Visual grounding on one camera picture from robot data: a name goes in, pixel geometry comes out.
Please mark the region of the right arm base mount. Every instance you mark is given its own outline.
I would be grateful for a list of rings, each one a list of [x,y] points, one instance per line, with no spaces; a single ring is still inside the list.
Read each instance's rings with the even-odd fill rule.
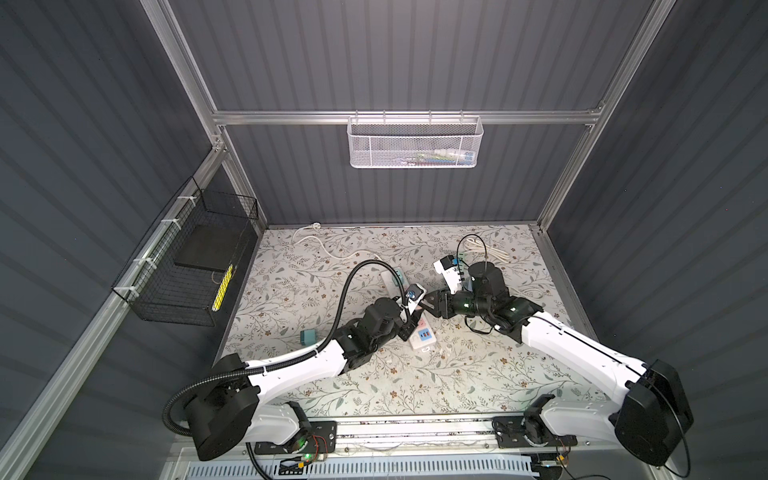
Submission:
[[[502,415],[491,419],[491,427],[499,448],[574,447],[574,435],[553,434],[541,420],[523,414]]]

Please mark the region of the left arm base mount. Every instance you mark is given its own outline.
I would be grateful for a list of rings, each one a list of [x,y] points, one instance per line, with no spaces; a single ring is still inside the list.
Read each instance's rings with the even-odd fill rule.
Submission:
[[[258,442],[253,450],[257,455],[329,454],[335,451],[337,430],[335,421],[310,421],[285,444]]]

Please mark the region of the white multicolour power strip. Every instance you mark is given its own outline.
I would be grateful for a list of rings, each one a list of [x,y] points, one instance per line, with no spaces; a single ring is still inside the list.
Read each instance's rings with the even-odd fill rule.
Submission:
[[[402,305],[402,298],[405,295],[405,290],[410,285],[406,284],[406,277],[402,271],[400,269],[395,269],[394,274],[389,271],[383,271],[381,273],[381,278],[384,282],[388,296],[403,309],[401,318],[404,320],[405,324],[400,330],[399,336],[403,337],[405,333],[409,333],[407,341],[415,352],[427,353],[433,350],[437,343],[437,339],[425,317],[425,310],[419,306],[412,315],[408,315]]]

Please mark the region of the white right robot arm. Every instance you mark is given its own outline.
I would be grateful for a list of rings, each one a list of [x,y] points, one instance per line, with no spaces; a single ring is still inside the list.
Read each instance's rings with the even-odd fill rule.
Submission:
[[[590,438],[621,445],[638,460],[662,467],[694,422],[677,370],[617,352],[558,321],[539,304],[510,293],[501,270],[482,261],[462,273],[445,257],[435,264],[446,288],[426,292],[412,285],[409,308],[435,318],[477,317],[492,331],[537,350],[575,371],[605,395],[603,401],[562,401],[552,393],[537,397],[517,427],[534,447],[567,438]]]

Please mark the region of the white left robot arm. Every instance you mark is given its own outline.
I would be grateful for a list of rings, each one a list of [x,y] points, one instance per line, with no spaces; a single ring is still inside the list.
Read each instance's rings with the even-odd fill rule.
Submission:
[[[312,424],[298,403],[273,401],[305,384],[366,365],[390,340],[407,340],[418,323],[418,303],[379,298],[361,318],[335,325],[329,336],[293,354],[244,361],[230,354],[210,374],[176,394],[163,421],[193,440],[197,458],[211,461],[242,443],[304,448]]]

